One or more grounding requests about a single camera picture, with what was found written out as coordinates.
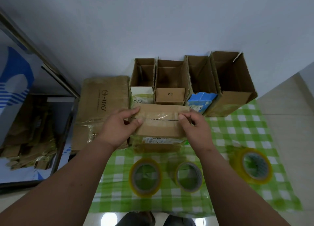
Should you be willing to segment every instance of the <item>person's leg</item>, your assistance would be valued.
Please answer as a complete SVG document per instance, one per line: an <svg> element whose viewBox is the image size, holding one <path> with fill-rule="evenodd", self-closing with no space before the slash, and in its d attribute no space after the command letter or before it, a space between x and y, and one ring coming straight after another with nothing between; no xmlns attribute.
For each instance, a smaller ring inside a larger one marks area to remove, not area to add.
<svg viewBox="0 0 314 226"><path fill-rule="evenodd" d="M154 226L155 218L150 212L128 212L116 226Z"/></svg>
<svg viewBox="0 0 314 226"><path fill-rule="evenodd" d="M193 219L169 215L164 226L195 226Z"/></svg>

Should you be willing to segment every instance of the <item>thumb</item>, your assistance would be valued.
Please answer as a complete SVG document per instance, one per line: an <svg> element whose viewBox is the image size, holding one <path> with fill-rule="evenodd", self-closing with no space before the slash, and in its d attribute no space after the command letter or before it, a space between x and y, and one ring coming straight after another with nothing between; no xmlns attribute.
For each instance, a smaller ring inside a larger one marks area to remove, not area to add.
<svg viewBox="0 0 314 226"><path fill-rule="evenodd" d="M132 133L135 132L135 130L142 125L143 123L143 119L141 118L135 118L132 120L132 122L130 124L127 125L127 129L129 131L129 134L131 135Z"/></svg>
<svg viewBox="0 0 314 226"><path fill-rule="evenodd" d="M182 125L185 132L187 132L192 126L189 122L189 120L182 114L179 114L179 122Z"/></svg>

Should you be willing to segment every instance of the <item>forearm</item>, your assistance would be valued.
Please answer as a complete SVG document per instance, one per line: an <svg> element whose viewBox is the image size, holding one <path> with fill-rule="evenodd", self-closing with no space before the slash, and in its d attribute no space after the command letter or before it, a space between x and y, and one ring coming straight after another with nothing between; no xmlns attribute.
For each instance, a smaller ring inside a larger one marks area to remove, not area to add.
<svg viewBox="0 0 314 226"><path fill-rule="evenodd" d="M289 225L215 148L198 157L219 225Z"/></svg>
<svg viewBox="0 0 314 226"><path fill-rule="evenodd" d="M0 214L2 225L82 225L113 148L95 139Z"/></svg>

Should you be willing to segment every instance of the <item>tiled floor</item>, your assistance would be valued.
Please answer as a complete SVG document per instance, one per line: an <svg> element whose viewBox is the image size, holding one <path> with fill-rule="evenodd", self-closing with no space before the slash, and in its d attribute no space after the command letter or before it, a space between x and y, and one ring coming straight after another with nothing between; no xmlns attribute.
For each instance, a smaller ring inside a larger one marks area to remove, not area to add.
<svg viewBox="0 0 314 226"><path fill-rule="evenodd" d="M279 151L295 194L304 211L281 212L291 224L314 225L314 105L297 77L292 77L258 99L272 137ZM23 193L0 197L0 211L8 207ZM88 214L84 226L114 226L125 213ZM162 226L165 213L155 214L156 226ZM218 225L215 217L195 220L197 226Z"/></svg>

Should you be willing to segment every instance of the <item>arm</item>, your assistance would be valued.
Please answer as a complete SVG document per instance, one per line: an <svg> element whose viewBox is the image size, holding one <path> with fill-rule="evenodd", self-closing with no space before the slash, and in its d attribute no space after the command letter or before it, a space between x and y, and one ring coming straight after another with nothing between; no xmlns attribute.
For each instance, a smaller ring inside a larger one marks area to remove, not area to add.
<svg viewBox="0 0 314 226"><path fill-rule="evenodd" d="M205 118L191 110L179 115L187 139L201 161L219 225L289 225L259 196L215 148Z"/></svg>
<svg viewBox="0 0 314 226"><path fill-rule="evenodd" d="M91 144L0 214L1 225L83 225L109 157L142 124L139 119L124 124L138 111L118 110L109 116Z"/></svg>

